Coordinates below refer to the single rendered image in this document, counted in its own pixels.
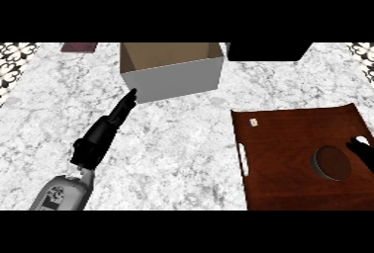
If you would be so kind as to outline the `dark red flat object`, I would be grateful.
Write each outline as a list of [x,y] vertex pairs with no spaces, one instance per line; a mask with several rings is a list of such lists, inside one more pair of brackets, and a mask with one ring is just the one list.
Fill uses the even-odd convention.
[[96,46],[96,42],[67,42],[62,45],[62,52],[93,53]]

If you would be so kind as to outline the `brown wooden tray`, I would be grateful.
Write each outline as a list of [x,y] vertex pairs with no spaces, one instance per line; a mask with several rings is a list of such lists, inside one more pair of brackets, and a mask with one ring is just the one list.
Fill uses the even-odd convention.
[[[374,136],[352,104],[333,108],[234,112],[240,168],[250,211],[374,211],[374,172],[346,148],[355,136]],[[317,150],[342,150],[352,173],[342,181],[312,170]]]

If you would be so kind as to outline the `open cardboard box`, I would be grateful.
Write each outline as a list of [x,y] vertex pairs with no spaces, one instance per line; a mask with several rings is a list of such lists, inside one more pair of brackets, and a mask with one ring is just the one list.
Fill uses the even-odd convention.
[[139,104],[215,90],[222,64],[217,42],[120,44],[120,74]]

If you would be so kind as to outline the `black appliance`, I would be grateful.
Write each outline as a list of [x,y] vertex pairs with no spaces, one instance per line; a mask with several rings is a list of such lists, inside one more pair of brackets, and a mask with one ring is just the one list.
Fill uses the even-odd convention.
[[299,61],[311,47],[309,42],[229,42],[229,61]]

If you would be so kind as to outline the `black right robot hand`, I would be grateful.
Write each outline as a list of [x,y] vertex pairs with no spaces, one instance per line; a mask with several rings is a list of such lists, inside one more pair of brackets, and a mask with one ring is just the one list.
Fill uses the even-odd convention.
[[355,138],[351,138],[346,147],[356,154],[367,168],[374,173],[374,148]]

